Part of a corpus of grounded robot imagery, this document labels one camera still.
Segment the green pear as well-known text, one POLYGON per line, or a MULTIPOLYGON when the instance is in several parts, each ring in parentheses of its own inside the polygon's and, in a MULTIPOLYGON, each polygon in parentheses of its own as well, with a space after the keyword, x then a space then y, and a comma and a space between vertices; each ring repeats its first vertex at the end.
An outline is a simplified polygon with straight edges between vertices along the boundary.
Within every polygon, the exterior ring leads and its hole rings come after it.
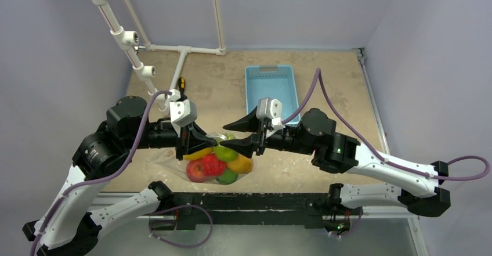
POLYGON ((222 145, 217 145, 214 147, 214 155, 223 162, 234 161, 238 157, 238 153, 232 149, 224 147, 222 145))

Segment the clear zip top bag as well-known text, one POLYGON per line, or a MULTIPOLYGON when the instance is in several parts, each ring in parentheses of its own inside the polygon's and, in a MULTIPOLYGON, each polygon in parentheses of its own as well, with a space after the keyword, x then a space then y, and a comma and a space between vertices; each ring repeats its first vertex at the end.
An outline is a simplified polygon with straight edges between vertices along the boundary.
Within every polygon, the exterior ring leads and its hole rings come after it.
POLYGON ((169 148, 157 152, 147 161, 194 183, 231 185, 254 170, 253 159, 220 144, 223 140, 235 139, 235 134, 213 132, 207 136, 215 139, 217 145, 184 155, 182 160, 178 160, 174 149, 169 148))

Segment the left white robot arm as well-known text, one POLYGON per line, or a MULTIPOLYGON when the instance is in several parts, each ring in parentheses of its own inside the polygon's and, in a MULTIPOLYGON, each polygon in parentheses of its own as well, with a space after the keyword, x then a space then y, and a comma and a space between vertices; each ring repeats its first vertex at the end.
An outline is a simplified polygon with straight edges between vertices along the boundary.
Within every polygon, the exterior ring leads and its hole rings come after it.
POLYGON ((85 255, 112 230, 142 215, 177 211, 170 188, 161 181, 124 201, 92 211, 100 191, 131 163, 139 149, 175 149, 176 157, 214 147, 216 140, 196 124, 196 107, 179 99, 176 119, 149 121, 152 101, 121 98, 106 119, 77 148, 67 178, 42 218, 23 226, 31 255, 85 255))

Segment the orange mango fruit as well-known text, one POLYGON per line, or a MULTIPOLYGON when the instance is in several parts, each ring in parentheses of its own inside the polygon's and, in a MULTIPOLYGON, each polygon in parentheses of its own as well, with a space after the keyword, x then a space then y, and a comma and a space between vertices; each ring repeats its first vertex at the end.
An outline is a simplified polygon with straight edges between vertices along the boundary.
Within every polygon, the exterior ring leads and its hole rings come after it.
POLYGON ((226 163, 227 168, 236 174, 250 173, 254 168, 254 162, 251 158, 238 155, 238 157, 226 163))

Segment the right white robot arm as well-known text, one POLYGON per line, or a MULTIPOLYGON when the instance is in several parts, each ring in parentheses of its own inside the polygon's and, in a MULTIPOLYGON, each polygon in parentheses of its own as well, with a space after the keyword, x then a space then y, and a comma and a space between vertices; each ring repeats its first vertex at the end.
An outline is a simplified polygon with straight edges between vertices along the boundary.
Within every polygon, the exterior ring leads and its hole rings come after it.
POLYGON ((378 151, 373 152, 356 138, 336 132, 336 121, 319 109, 310 109, 292 126, 279 127, 259 118, 256 111, 224 125, 229 131, 249 132, 244 139, 227 140, 224 146, 251 158, 266 149, 311 155, 311 164, 330 174, 356 174, 381 181, 379 185, 330 185, 327 209, 370 205, 403 207, 423 217, 439 217, 451 206, 451 195, 441 188, 438 175, 448 169, 441 161, 417 164, 378 151))

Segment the yellow mango fruit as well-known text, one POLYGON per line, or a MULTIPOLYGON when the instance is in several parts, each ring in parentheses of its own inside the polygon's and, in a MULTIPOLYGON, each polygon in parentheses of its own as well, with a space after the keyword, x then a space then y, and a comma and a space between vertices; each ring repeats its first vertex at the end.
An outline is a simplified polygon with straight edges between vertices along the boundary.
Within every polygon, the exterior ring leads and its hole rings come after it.
POLYGON ((198 159, 201 159, 201 158, 203 158, 209 154, 212 154, 213 152, 214 152, 213 147, 208 147, 208 148, 199 150, 197 152, 194 152, 192 154, 184 155, 183 159, 187 160, 187 161, 198 160, 198 159))

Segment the red apple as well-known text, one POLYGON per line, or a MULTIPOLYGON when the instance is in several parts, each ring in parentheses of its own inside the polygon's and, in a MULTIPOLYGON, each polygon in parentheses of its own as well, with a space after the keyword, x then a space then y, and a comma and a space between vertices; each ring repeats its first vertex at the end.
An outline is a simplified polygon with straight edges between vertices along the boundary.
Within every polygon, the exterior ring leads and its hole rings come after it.
POLYGON ((186 166, 186 175, 192 182, 205 182, 207 177, 203 171, 202 159, 189 161, 186 166))

